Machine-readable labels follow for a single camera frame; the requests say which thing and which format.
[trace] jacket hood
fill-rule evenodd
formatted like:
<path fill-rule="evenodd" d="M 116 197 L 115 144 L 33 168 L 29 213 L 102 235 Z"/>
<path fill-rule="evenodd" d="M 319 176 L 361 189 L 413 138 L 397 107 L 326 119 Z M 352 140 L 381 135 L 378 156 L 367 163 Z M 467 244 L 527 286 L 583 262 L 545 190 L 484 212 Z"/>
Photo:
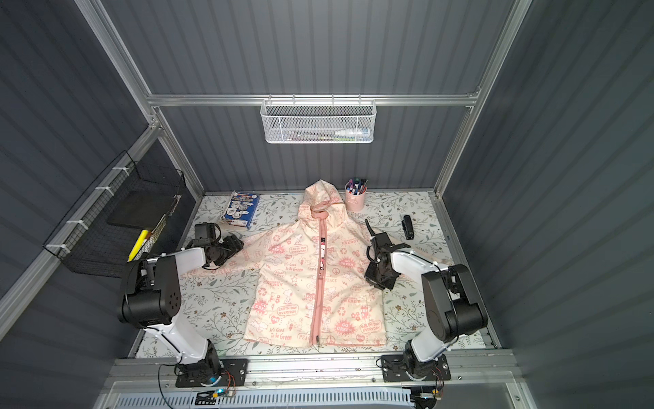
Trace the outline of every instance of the jacket hood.
<path fill-rule="evenodd" d="M 347 219 L 345 204 L 332 184 L 319 180 L 304 190 L 304 201 L 298 219 L 318 230 L 318 221 L 325 219 L 328 230 L 336 229 Z"/>

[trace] corrugated wall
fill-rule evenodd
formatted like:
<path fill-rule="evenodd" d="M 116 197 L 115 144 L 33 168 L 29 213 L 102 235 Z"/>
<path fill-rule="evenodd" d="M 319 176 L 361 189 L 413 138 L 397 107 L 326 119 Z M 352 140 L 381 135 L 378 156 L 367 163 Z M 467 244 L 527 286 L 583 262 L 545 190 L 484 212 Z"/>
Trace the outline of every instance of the corrugated wall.
<path fill-rule="evenodd" d="M 380 107 L 373 143 L 266 143 L 255 107 L 166 107 L 166 118 L 207 191 L 297 190 L 318 179 L 343 188 L 433 188 L 465 107 Z"/>
<path fill-rule="evenodd" d="M 2 295 L 147 123 L 72 0 L 3 1 L 0 61 Z M 118 284 L 54 272 L 0 343 L 0 407 L 91 407 L 135 334 Z"/>
<path fill-rule="evenodd" d="M 146 128 L 72 1 L 0 4 L 0 294 Z"/>
<path fill-rule="evenodd" d="M 155 94 L 474 92 L 511 3 L 104 2 Z"/>
<path fill-rule="evenodd" d="M 154 94 L 467 94 L 511 0 L 103 2 Z M 163 108 L 206 190 L 431 188 L 464 108 L 382 107 L 371 145 L 277 146 L 255 108 Z"/>
<path fill-rule="evenodd" d="M 654 394 L 654 1 L 536 1 L 445 203 L 540 408 Z"/>

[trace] cable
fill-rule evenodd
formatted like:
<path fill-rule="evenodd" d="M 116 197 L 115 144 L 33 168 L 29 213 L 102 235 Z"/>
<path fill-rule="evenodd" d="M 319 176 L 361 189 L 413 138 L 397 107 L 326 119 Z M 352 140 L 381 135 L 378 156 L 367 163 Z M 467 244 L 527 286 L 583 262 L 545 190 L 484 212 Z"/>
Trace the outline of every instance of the cable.
<path fill-rule="evenodd" d="M 209 385 L 205 385 L 205 384 L 202 383 L 202 382 L 200 382 L 200 385 L 202 385 L 202 386 L 204 386 L 204 387 L 212 387 L 212 386 L 216 386 L 216 385 L 218 385 L 218 382 L 220 382 L 220 376 L 218 377 L 218 379 L 216 379 L 213 383 L 210 383 Z"/>
<path fill-rule="evenodd" d="M 166 403 L 166 405 L 167 405 L 170 409 L 175 409 L 175 408 L 172 407 L 172 406 L 170 406 L 170 404 L 168 403 L 168 401 L 166 400 L 166 398 L 165 398 L 165 396 L 164 396 L 164 394 L 163 394 L 164 391 L 162 391 L 162 379 L 161 379 L 161 375 L 162 375 L 162 366 L 177 366 L 177 365 L 179 365 L 181 362 L 182 362 L 182 357 L 180 356 L 180 357 L 179 357 L 179 361 L 177 361 L 176 364 L 172 364 L 172 365 L 171 365 L 171 364 L 161 364 L 161 365 L 159 365 L 159 369 L 157 369 L 157 385 L 159 386 L 159 393 L 161 394 L 163 401 Z"/>
<path fill-rule="evenodd" d="M 372 230 L 372 227 L 370 227 L 370 223 L 368 223 L 368 219 L 364 221 L 366 222 L 366 227 L 368 228 L 368 232 L 370 232 L 370 235 L 375 237 L 375 232 Z"/>
<path fill-rule="evenodd" d="M 372 247 L 372 246 L 368 246 L 368 248 L 366 249 L 366 257 L 368 258 L 368 260 L 370 260 L 370 262 L 377 262 L 376 260 L 373 260 L 370 257 L 370 247 Z"/>
<path fill-rule="evenodd" d="M 442 398 L 443 397 L 443 390 L 445 389 L 445 376 L 443 376 L 443 373 L 441 372 L 440 369 L 438 369 L 438 367 L 436 367 L 435 369 L 438 371 L 438 373 L 440 374 L 440 377 L 441 377 L 441 379 L 440 379 L 441 380 L 441 387 L 440 387 L 440 389 L 438 389 L 438 374 L 436 374 L 436 371 L 434 371 L 434 376 L 436 377 L 436 386 L 435 386 L 435 388 L 436 388 L 436 392 L 441 393 L 441 398 Z"/>
<path fill-rule="evenodd" d="M 234 387 L 236 387 L 236 379 L 234 379 L 232 374 L 230 374 L 230 371 L 225 370 L 225 373 L 228 376 L 227 388 L 225 388 L 225 394 L 227 394 L 227 392 L 230 390 L 230 386 L 232 385 L 232 381 L 233 381 Z"/>
<path fill-rule="evenodd" d="M 389 368 L 390 368 L 390 366 L 384 366 L 384 364 L 382 364 L 382 366 L 379 366 L 379 364 L 378 364 L 379 361 L 388 362 L 386 359 L 384 359 L 384 358 L 382 358 L 382 357 L 377 358 L 377 360 L 375 361 L 375 366 L 376 366 L 377 368 L 382 369 L 382 370 L 383 370 L 384 368 L 386 368 L 386 369 L 389 369 Z"/>
<path fill-rule="evenodd" d="M 180 351 L 178 347 L 176 347 L 172 342 L 170 342 L 170 340 L 169 340 L 168 338 L 166 338 L 166 335 L 164 335 L 164 333 L 163 333 L 160 329 L 157 329 L 157 328 L 154 328 L 154 327 L 143 327 L 143 329 L 153 329 L 153 330 L 159 332 L 158 335 L 161 336 L 164 340 L 166 340 L 166 342 L 167 342 L 168 344 L 170 344 L 170 346 L 172 346 L 173 348 L 175 348 L 175 351 L 177 351 L 177 353 L 179 354 L 179 361 L 180 361 L 180 362 L 182 361 L 182 357 L 183 357 L 183 355 L 182 355 L 182 351 Z"/>

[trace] metal mounting plate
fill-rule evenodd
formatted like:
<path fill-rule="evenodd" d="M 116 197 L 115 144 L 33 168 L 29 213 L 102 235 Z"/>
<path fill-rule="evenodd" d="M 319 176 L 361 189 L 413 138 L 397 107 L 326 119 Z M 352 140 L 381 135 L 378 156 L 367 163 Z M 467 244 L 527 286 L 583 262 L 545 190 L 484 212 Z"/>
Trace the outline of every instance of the metal mounting plate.
<path fill-rule="evenodd" d="M 384 370 L 384 382 L 411 382 L 416 381 L 416 379 L 411 379 L 404 367 L 404 356 L 402 354 L 392 354 L 392 355 L 382 355 L 380 358 L 382 362 L 382 367 L 388 367 L 388 370 Z M 449 381 L 452 379 L 452 374 L 449 371 L 449 365 L 447 364 L 447 358 L 444 355 L 441 355 L 438 358 L 438 361 L 433 361 L 433 369 L 430 374 L 428 374 L 424 379 L 418 379 L 420 382 L 435 382 L 436 381 L 436 368 L 443 374 L 443 380 Z"/>
<path fill-rule="evenodd" d="M 234 378 L 234 386 L 243 386 L 245 384 L 245 374 L 247 373 L 247 359 L 221 359 L 224 369 L 228 370 Z M 229 377 L 223 376 L 215 385 L 227 386 Z M 183 375 L 177 376 L 175 387 L 198 387 L 197 382 L 189 382 Z"/>

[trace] floral tablecloth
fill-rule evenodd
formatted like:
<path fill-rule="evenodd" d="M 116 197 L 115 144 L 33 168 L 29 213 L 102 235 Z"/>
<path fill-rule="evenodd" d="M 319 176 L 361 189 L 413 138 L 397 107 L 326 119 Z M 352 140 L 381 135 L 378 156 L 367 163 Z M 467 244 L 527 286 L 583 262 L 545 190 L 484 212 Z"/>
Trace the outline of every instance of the floral tablecloth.
<path fill-rule="evenodd" d="M 253 226 L 248 236 L 268 230 L 280 224 L 297 220 L 302 194 L 261 195 Z M 223 214 L 229 196 L 205 196 L 194 217 L 194 223 L 216 222 Z M 445 243 L 430 197 L 426 192 L 369 192 L 366 206 L 361 213 L 351 216 L 363 223 L 368 219 L 371 226 L 388 232 L 393 242 L 403 241 L 402 217 L 411 215 L 415 239 L 409 241 L 428 254 L 451 262 L 452 256 Z M 186 242 L 192 238 L 191 228 Z M 210 339 L 219 355 L 272 355 L 289 353 L 342 353 L 360 351 L 402 351 L 405 343 L 414 338 L 427 325 L 422 289 L 419 283 L 400 277 L 392 292 L 384 291 L 384 316 L 387 344 L 383 347 L 334 347 L 294 348 L 248 342 L 243 340 L 245 325 L 254 303 L 258 272 L 243 271 L 217 277 L 189 277 L 180 280 L 182 309 L 196 330 Z M 453 349 L 483 349 L 484 341 L 479 332 L 462 337 Z M 172 356 L 157 339 L 145 334 L 136 356 Z"/>

